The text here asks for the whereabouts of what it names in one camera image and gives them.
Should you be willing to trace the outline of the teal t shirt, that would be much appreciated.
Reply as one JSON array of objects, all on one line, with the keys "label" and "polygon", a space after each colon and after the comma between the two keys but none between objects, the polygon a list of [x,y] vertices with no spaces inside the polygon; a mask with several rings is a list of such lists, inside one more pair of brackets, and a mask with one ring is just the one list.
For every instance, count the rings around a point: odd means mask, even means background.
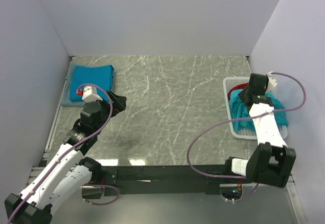
[{"label": "teal t shirt", "polygon": [[[230,99],[230,110],[231,110],[231,115],[232,119],[235,118],[243,118],[243,117],[249,117],[248,110],[242,100],[239,98],[238,94],[242,90],[235,90],[231,94],[231,99]],[[285,107],[282,105],[282,103],[277,99],[277,97],[272,93],[268,92],[266,96],[270,97],[272,99],[272,103],[275,109],[284,109]],[[279,112],[275,113],[275,120],[277,123],[277,126],[288,126],[288,121],[286,119],[286,113],[285,112]],[[242,128],[249,128],[252,131],[255,131],[255,127],[253,124],[252,120],[247,120],[247,121],[236,121],[234,122],[235,129],[240,130]]]}]

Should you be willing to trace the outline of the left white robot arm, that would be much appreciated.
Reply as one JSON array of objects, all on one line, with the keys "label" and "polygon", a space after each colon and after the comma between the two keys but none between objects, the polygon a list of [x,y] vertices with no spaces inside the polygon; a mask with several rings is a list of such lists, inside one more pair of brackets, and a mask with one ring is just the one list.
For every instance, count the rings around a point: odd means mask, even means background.
[{"label": "left white robot arm", "polygon": [[79,119],[67,133],[58,152],[20,194],[5,200],[9,223],[50,223],[60,206],[81,186],[101,180],[101,164],[86,157],[107,120],[126,108],[126,97],[108,92],[109,100],[96,93],[86,102]]}]

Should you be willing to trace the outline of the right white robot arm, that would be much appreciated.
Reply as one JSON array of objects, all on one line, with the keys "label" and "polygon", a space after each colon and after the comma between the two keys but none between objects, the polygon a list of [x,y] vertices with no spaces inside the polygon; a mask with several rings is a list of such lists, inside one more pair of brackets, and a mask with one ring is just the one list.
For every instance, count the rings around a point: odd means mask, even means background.
[{"label": "right white robot arm", "polygon": [[223,178],[234,183],[240,176],[247,180],[275,187],[285,187],[293,168],[296,151],[283,140],[274,115],[274,103],[266,95],[271,76],[252,73],[248,86],[239,98],[253,117],[258,146],[250,159],[229,158]]}]

